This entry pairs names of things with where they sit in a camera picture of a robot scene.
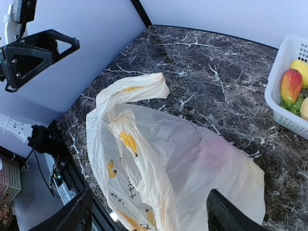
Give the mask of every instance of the red and yellow mango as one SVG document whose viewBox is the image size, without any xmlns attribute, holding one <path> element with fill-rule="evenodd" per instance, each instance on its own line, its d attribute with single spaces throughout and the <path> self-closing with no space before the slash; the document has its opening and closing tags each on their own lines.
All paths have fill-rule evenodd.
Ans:
<svg viewBox="0 0 308 231">
<path fill-rule="evenodd" d="M 294 103 L 302 89 L 303 78 L 299 71 L 288 69 L 281 80 L 280 95 L 286 103 Z"/>
</svg>

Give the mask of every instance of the fruit basket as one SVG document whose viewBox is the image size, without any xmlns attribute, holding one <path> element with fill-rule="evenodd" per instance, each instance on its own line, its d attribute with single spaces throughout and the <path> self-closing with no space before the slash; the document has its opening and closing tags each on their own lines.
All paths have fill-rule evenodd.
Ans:
<svg viewBox="0 0 308 231">
<path fill-rule="evenodd" d="M 308 62 L 308 38 L 288 35 L 279 47 L 264 95 L 266 103 L 273 110 L 274 120 L 308 139 L 308 121 L 279 106 L 282 101 L 280 96 L 281 79 L 285 71 L 290 68 L 291 62 L 296 59 Z M 301 92 L 305 98 L 308 97 L 308 89 L 302 89 Z"/>
</svg>

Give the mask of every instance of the white plastic bag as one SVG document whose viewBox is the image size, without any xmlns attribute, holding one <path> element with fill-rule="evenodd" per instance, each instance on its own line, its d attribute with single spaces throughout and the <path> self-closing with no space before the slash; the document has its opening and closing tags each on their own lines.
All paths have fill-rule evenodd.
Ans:
<svg viewBox="0 0 308 231">
<path fill-rule="evenodd" d="M 87 115 L 87 148 L 108 205 L 128 230 L 207 230 L 216 188 L 261 224 L 264 172 L 212 131 L 147 107 L 166 98 L 163 74 L 128 77 L 102 90 Z"/>
</svg>

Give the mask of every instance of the black marble surface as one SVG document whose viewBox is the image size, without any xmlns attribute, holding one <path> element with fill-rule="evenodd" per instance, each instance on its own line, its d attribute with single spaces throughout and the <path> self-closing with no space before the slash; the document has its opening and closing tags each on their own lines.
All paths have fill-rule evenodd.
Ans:
<svg viewBox="0 0 308 231">
<path fill-rule="evenodd" d="M 308 230 L 307 140 L 279 126 L 264 100 L 277 50 L 239 38 L 153 26 L 130 43 L 90 84 L 59 122 L 90 187 L 110 211 L 90 168 L 86 114 L 116 80 L 162 72 L 170 95 L 137 104 L 204 126 L 251 155 L 265 172 L 266 215 L 273 231 Z"/>
</svg>

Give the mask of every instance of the mango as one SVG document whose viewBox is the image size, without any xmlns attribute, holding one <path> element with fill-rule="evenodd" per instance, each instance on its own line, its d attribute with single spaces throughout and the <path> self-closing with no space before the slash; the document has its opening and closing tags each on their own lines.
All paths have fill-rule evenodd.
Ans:
<svg viewBox="0 0 308 231">
<path fill-rule="evenodd" d="M 299 71 L 288 69 L 281 80 L 280 95 L 286 103 L 295 103 L 303 87 L 303 78 Z"/>
<path fill-rule="evenodd" d="M 290 65 L 291 69 L 299 71 L 303 78 L 303 87 L 304 89 L 308 88 L 308 64 L 301 60 L 294 60 Z"/>
</svg>

